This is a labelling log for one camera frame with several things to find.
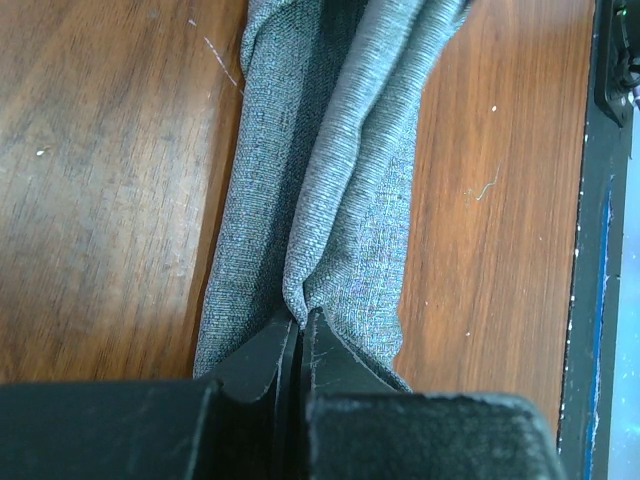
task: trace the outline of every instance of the folded fabric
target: folded fabric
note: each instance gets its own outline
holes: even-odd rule
[[[426,78],[465,0],[250,0],[238,145],[194,375],[283,305],[324,307],[402,387],[397,306]]]

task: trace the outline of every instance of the light blue floor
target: light blue floor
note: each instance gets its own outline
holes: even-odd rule
[[[632,160],[627,173],[609,480],[640,479],[640,115],[637,111],[633,130]]]

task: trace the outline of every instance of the wood grain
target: wood grain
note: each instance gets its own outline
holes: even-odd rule
[[[188,376],[246,2],[0,11],[0,381]]]
[[[430,78],[397,358],[418,390],[557,422],[593,4],[478,1]]]

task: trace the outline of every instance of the fabric fold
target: fabric fold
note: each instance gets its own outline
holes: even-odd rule
[[[463,0],[256,0],[194,374],[286,304],[393,375],[420,95]]]

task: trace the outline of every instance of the brown wood surface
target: brown wood surface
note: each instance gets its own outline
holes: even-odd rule
[[[397,359],[418,390],[557,422],[593,4],[478,1],[429,81]]]
[[[246,3],[0,12],[0,381],[189,375]]]
[[[397,361],[417,389],[556,420],[592,3],[478,0],[425,90]],[[245,10],[0,0],[0,381],[189,375]]]

